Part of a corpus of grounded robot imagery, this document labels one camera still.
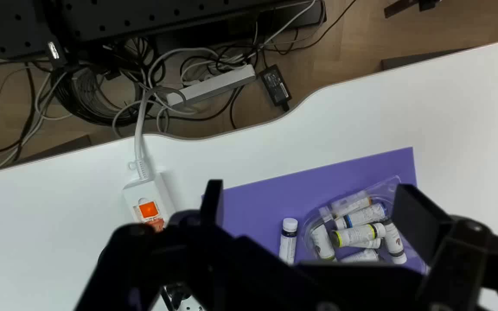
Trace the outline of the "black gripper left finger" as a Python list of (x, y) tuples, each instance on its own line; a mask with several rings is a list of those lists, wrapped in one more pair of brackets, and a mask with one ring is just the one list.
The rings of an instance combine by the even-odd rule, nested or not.
[(201, 222), (220, 225), (223, 222), (223, 182), (209, 180), (201, 204)]

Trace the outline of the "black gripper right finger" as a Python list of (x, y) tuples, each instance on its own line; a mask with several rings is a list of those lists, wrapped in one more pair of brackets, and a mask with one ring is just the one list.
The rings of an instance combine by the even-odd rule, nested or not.
[(453, 218), (413, 185), (396, 189), (391, 220), (420, 260), (432, 263)]

